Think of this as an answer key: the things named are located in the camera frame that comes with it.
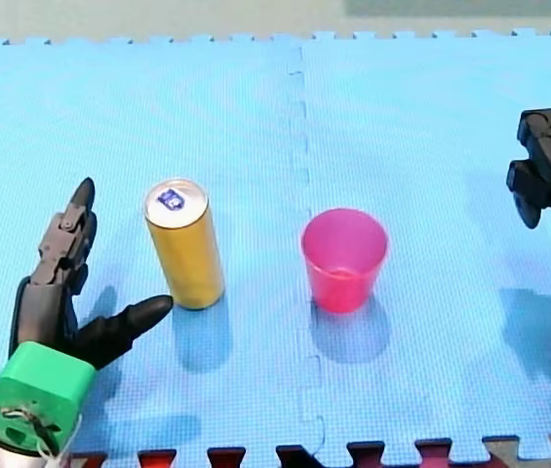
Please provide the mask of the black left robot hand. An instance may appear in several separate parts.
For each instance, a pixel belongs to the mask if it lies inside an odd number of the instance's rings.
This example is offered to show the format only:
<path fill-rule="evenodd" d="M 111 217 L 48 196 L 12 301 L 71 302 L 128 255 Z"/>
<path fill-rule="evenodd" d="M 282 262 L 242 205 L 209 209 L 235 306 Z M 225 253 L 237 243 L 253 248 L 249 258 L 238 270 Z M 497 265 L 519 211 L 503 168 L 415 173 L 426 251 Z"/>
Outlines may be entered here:
<path fill-rule="evenodd" d="M 53 215 L 38 247 L 39 262 L 18 286 L 9 355 L 25 342 L 37 342 L 101 370 L 172 311 L 174 299 L 160 294 L 78 326 L 73 298 L 88 278 L 87 260 L 98 228 L 95 195 L 95 183 L 86 177 L 65 210 Z"/>

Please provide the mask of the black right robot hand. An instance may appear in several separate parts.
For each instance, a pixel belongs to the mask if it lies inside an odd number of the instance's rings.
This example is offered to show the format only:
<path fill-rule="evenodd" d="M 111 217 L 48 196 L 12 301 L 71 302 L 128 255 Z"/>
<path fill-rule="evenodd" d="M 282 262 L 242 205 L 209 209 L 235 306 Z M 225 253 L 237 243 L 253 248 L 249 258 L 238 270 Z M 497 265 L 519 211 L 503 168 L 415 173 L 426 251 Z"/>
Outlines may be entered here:
<path fill-rule="evenodd" d="M 534 229 L 541 212 L 551 209 L 551 108 L 523 111 L 517 140 L 527 150 L 528 158 L 509 164 L 506 185 L 521 220 Z"/>

